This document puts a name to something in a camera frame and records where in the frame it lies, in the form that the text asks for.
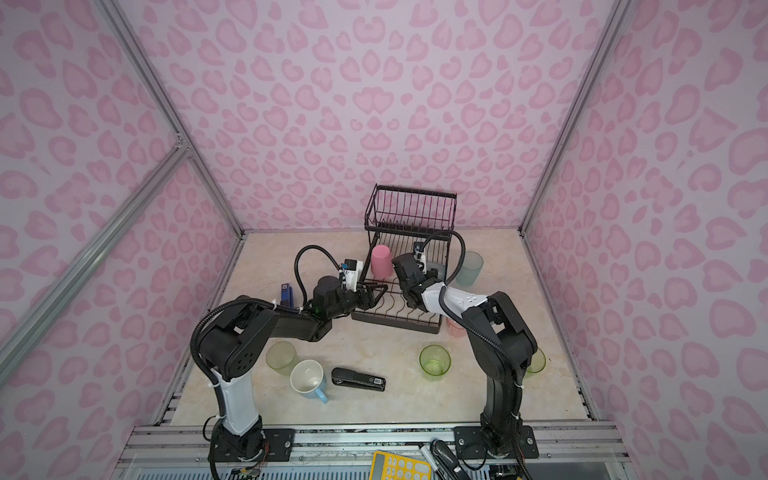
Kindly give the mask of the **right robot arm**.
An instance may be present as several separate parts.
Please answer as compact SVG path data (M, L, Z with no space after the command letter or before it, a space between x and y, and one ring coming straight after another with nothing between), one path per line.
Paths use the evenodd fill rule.
M392 261L406 304L452 319L468 336L487 377L480 416L487 452L497 458L521 455L523 381L537 341L508 294L480 295L456 289L425 272L412 254Z

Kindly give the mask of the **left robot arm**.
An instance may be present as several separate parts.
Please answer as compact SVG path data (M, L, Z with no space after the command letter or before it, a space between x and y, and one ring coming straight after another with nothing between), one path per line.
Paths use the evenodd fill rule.
M374 308L388 290L386 284L371 281L349 288L338 277L324 276L301 308L242 295L204 316L191 334L190 353L217 401L208 460L266 458L268 440L254 402L251 370L268 340L318 342L335 319Z

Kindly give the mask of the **clear pink plastic cup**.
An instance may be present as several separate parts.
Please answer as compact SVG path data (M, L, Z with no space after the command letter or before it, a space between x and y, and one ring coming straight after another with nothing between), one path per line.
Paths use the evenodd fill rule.
M451 337L463 338L467 336L466 330L454 320L446 318L444 324L447 328L448 334Z

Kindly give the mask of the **opaque pink plastic cup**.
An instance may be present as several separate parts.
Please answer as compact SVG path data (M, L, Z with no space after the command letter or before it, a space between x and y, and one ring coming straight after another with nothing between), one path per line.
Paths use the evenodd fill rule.
M394 275L392 251L383 244L373 247L371 251L371 273L375 279L389 279Z

